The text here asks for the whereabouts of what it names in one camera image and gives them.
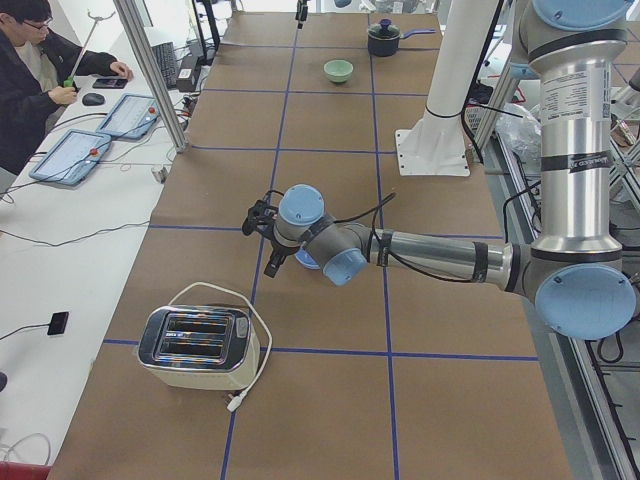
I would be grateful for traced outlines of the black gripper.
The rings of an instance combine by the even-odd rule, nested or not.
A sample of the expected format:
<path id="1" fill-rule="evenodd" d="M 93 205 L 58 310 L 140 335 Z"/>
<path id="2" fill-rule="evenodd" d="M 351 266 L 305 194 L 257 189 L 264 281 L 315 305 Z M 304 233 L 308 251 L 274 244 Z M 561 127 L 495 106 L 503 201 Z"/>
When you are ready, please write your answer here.
<path id="1" fill-rule="evenodd" d="M 296 10 L 296 19 L 305 20 L 306 18 L 307 18 L 307 0 L 298 0 L 297 10 Z M 298 21 L 297 29 L 302 29 L 303 27 L 304 27 L 304 22 Z"/>
<path id="2" fill-rule="evenodd" d="M 264 274 L 274 278 L 288 256 L 294 255 L 299 250 L 299 242 L 283 237 L 277 230 L 272 232 L 270 240 L 272 254 L 269 256 L 264 268 Z"/>

